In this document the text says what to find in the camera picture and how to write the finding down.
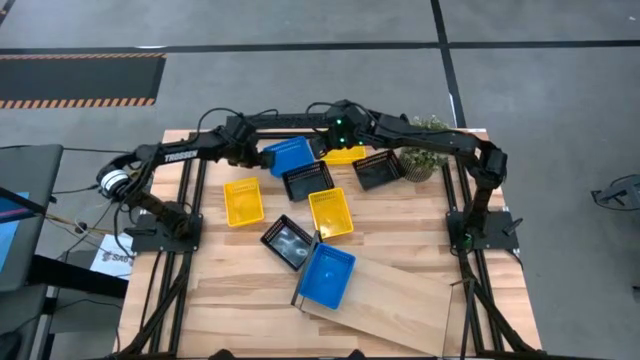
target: white label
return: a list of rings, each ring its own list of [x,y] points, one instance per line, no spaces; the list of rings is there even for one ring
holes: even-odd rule
[[[198,150],[184,151],[177,154],[165,155],[164,162],[167,163],[167,162],[173,162],[173,161],[192,159],[196,156],[198,156]]]

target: black basket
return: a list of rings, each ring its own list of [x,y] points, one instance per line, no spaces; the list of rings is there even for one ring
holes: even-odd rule
[[[260,241],[293,270],[298,271],[310,253],[313,239],[286,215],[280,216]]]
[[[309,194],[333,189],[334,186],[324,161],[284,172],[282,181],[291,201],[306,200]]]
[[[365,191],[404,176],[404,169],[393,150],[354,161],[353,168],[356,170],[358,181]]]

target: plastic basket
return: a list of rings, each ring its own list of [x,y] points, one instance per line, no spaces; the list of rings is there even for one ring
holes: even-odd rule
[[[333,246],[319,244],[304,274],[299,294],[337,310],[355,263],[355,256]]]
[[[293,220],[282,215],[262,235],[260,241],[293,270],[298,271],[309,254],[313,239]]]
[[[289,170],[282,174],[282,181],[291,201],[306,200],[311,193],[333,189],[333,179],[324,161]]]
[[[231,227],[256,223],[264,219],[258,178],[224,184],[227,224]]]
[[[323,239],[353,231],[353,222],[342,188],[309,195],[311,214],[316,230]]]
[[[384,185],[404,176],[404,169],[393,150],[354,161],[353,168],[365,191]]]
[[[271,175],[282,176],[288,170],[298,168],[314,162],[311,148],[304,136],[298,136],[287,141],[273,144],[264,148],[265,151],[272,151],[275,154],[275,163],[270,169]]]
[[[329,165],[344,165],[367,157],[367,149],[364,146],[354,146],[351,149],[331,150],[322,160]]]

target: potted plant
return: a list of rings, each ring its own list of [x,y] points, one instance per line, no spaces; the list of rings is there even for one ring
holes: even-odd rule
[[[428,119],[416,116],[410,123],[429,130],[445,130],[449,128],[447,124],[440,121],[435,115]],[[413,182],[426,181],[436,169],[448,161],[444,155],[415,147],[402,148],[399,160],[406,173],[405,179]]]

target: black mat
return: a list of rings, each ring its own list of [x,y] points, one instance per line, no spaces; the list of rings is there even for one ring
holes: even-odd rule
[[[0,56],[0,109],[148,106],[166,54]]]

